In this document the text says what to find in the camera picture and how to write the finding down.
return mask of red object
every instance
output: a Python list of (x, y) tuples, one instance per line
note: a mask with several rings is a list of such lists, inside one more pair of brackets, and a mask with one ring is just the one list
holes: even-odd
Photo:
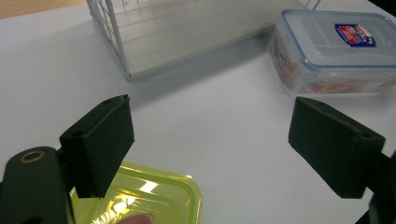
[(358, 43), (356, 38), (353, 36), (354, 34), (351, 32), (351, 29), (348, 29), (348, 27), (341, 27), (341, 31), (346, 36), (346, 38), (347, 38), (347, 40), (349, 41), (350, 44), (357, 44)]
[(127, 217), (117, 224), (154, 224), (152, 216), (147, 214)]

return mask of plastic container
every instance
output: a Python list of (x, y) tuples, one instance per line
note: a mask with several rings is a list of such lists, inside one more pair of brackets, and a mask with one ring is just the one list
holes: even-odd
[(379, 93), (396, 83), (396, 26), (379, 14), (284, 10), (268, 49), (292, 94)]
[(202, 208), (201, 191), (190, 176), (131, 163), (122, 164), (105, 198), (80, 199), (72, 191), (71, 199), (81, 224), (117, 224), (141, 214), (151, 224), (198, 224)]
[(157, 74), (212, 50), (271, 32), (283, 9), (305, 9), (297, 0), (87, 2), (128, 80)]

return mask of green plastic lid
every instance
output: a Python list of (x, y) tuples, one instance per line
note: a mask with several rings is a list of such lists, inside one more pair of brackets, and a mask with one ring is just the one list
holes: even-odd
[(124, 162), (106, 197), (80, 199), (70, 193), (77, 224), (117, 224), (125, 218), (147, 215), (152, 224), (197, 224), (201, 191), (187, 175)]

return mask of container label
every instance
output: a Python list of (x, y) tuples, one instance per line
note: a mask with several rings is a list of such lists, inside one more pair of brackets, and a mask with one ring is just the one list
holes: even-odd
[(352, 48), (375, 48), (372, 35), (358, 24), (335, 24), (335, 31)]

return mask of white table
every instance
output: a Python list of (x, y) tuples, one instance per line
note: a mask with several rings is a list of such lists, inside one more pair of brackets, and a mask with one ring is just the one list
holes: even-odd
[[(382, 12), (365, 0), (318, 9)], [(59, 148), (94, 106), (129, 94), (135, 143), (125, 160), (191, 175), (204, 197), (201, 223), (354, 223), (372, 193), (338, 198), (288, 144), (294, 100), (272, 70), (269, 36), (128, 82), (85, 5), (0, 20), (0, 177), (13, 155)], [(319, 100), (385, 136), (390, 156), (395, 96)]]

